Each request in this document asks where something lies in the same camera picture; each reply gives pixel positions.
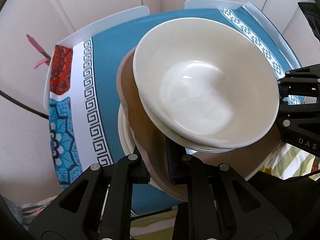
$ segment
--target table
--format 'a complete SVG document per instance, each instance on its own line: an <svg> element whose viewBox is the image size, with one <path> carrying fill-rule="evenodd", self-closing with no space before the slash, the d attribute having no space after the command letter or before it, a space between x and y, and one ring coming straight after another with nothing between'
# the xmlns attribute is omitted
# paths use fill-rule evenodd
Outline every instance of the table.
<svg viewBox="0 0 320 240"><path fill-rule="evenodd" d="M164 21L181 17L207 18L240 31L265 54L277 79L292 69L270 36L243 7L236 10L186 9L141 17L94 35L71 50L57 47L63 63L55 66L53 60L52 64L50 84L54 83L53 79L60 81L50 86L49 120L52 154L62 188L92 163L112 164L124 156L117 126L118 66L147 31ZM298 104L300 98L291 97L289 102ZM133 216L178 203L180 201L152 185L134 185Z"/></svg>

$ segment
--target floral pattern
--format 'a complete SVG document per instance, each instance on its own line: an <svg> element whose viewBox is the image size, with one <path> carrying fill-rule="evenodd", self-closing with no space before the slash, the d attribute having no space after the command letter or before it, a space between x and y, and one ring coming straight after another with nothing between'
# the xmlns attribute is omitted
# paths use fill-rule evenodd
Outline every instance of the floral pattern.
<svg viewBox="0 0 320 240"><path fill-rule="evenodd" d="M65 189L82 173L73 133L70 97L61 102L51 98L49 106L52 158L61 188Z"/></svg>
<svg viewBox="0 0 320 240"><path fill-rule="evenodd" d="M73 50L56 45L52 60L50 91L62 95L70 88Z"/></svg>

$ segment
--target screw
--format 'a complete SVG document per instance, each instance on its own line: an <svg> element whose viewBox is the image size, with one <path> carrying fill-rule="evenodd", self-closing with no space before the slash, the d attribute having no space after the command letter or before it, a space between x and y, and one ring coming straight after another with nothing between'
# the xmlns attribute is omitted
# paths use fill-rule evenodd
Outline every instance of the screw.
<svg viewBox="0 0 320 240"><path fill-rule="evenodd" d="M97 171L98 169L100 169L100 164L99 163L94 163L90 166L90 169L93 171Z"/></svg>
<svg viewBox="0 0 320 240"><path fill-rule="evenodd" d="M130 161L134 161L134 160L138 159L138 155L136 155L136 154L130 154L130 155L128 156L128 159L129 159Z"/></svg>
<svg viewBox="0 0 320 240"><path fill-rule="evenodd" d="M191 156L189 154L185 154L185 155L182 156L182 160L190 161L191 160Z"/></svg>
<svg viewBox="0 0 320 240"><path fill-rule="evenodd" d="M229 169L230 169L230 167L228 164L223 163L220 165L220 170L222 170L222 171L228 171Z"/></svg>
<svg viewBox="0 0 320 240"><path fill-rule="evenodd" d="M290 121L289 121L289 120L284 120L284 121L283 121L283 125L284 125L285 127L289 126L289 125L290 125Z"/></svg>

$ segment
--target white plate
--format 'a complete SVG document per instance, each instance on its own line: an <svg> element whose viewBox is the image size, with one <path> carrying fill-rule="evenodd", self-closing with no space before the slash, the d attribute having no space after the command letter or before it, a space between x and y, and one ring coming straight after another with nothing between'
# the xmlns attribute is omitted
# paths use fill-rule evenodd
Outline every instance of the white plate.
<svg viewBox="0 0 320 240"><path fill-rule="evenodd" d="M121 147L124 151L125 155L129 155L133 153L133 150L136 146L133 136L130 130L130 127L127 123L127 120L125 119L125 115L123 112L122 105L120 104L119 112L118 112L118 132L119 132L119 138ZM152 186L158 188L159 190L162 190L156 182L153 180L153 178L150 178L149 182Z"/></svg>
<svg viewBox="0 0 320 240"><path fill-rule="evenodd" d="M219 148L212 148L204 145L197 144L195 142L192 142L174 131L172 131L169 127L167 127L159 118L156 117L156 115L151 111L151 109L147 106L147 104L144 102L143 98L139 94L141 104L146 111L148 117L150 120L154 123L154 125L168 138L170 138L172 141L176 142L177 144L180 144L188 149L197 151L197 152L205 152L205 153L223 153L223 152L228 152L233 149L219 149Z"/></svg>
<svg viewBox="0 0 320 240"><path fill-rule="evenodd" d="M269 62L248 38L219 22L179 18L154 27L136 48L133 73L157 118L201 145L250 145L277 115Z"/></svg>

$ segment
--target bowl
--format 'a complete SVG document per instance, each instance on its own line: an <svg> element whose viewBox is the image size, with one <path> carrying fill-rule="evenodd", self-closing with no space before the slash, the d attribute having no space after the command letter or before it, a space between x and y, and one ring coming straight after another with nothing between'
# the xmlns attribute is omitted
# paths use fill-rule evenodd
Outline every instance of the bowl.
<svg viewBox="0 0 320 240"><path fill-rule="evenodd" d="M143 98L140 96L141 104L146 111L146 114L150 118L150 120L154 123L154 125L168 138L170 138L172 141L176 142L177 144L180 144L184 146L187 149L191 149L197 152L206 152L206 153L224 153L231 151L233 149L219 149L219 148L213 148L208 147L205 145L197 144L195 142L192 142L180 135L178 135L176 132L172 131L169 127L167 127L159 118L156 117L156 115L151 111L151 109L147 106L147 104L144 102Z"/></svg>
<svg viewBox="0 0 320 240"><path fill-rule="evenodd" d="M250 145L278 112L278 86L265 56L244 35L212 20L179 18L151 29L136 48L133 73L156 117L201 145Z"/></svg>
<svg viewBox="0 0 320 240"><path fill-rule="evenodd" d="M128 52L117 73L117 91L125 119L154 182L169 195L188 201L186 185L172 185L169 181L165 135L150 120L141 104L132 72L133 54L134 49ZM262 168L280 142L280 133L274 125L262 139L247 147L223 154L196 152L194 155L209 165L227 163L248 180Z"/></svg>

